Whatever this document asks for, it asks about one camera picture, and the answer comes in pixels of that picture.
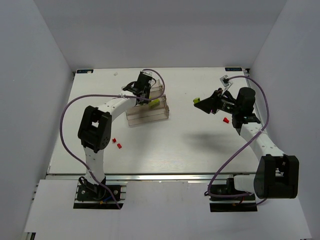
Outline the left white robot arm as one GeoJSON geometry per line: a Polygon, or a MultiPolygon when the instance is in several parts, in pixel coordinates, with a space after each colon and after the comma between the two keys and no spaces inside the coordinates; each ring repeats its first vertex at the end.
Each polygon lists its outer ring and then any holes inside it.
{"type": "Polygon", "coordinates": [[[112,122],[128,109],[148,102],[146,99],[150,97],[152,80],[150,73],[141,71],[136,81],[122,89],[120,97],[85,108],[77,134],[85,152],[85,163],[89,167],[84,185],[105,183],[104,149],[111,140],[112,122]]]}

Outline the green 2x4 lego brick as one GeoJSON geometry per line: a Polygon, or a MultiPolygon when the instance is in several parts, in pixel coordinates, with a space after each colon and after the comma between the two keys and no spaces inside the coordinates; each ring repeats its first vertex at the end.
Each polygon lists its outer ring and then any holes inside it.
{"type": "Polygon", "coordinates": [[[161,103],[160,99],[154,99],[148,103],[148,106],[149,106],[149,108],[153,109],[153,108],[157,107],[158,105],[160,105],[160,103],[161,103]]]}

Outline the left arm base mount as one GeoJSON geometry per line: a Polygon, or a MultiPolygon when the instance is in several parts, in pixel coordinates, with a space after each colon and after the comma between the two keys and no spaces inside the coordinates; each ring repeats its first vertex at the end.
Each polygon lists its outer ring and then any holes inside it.
{"type": "Polygon", "coordinates": [[[83,210],[120,210],[126,198],[126,185],[107,184],[111,192],[99,184],[78,179],[73,208],[83,210]]]}

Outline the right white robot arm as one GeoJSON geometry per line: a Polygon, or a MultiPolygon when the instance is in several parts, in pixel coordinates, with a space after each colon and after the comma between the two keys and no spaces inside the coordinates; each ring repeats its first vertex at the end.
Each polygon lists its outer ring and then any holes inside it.
{"type": "Polygon", "coordinates": [[[232,116],[232,126],[252,149],[259,163],[254,174],[236,174],[227,179],[226,190],[211,191],[214,197],[255,194],[259,199],[294,199],[298,194],[299,160],[280,150],[263,132],[261,121],[254,113],[256,92],[242,87],[234,98],[219,88],[193,105],[207,114],[218,111],[232,116]]]}

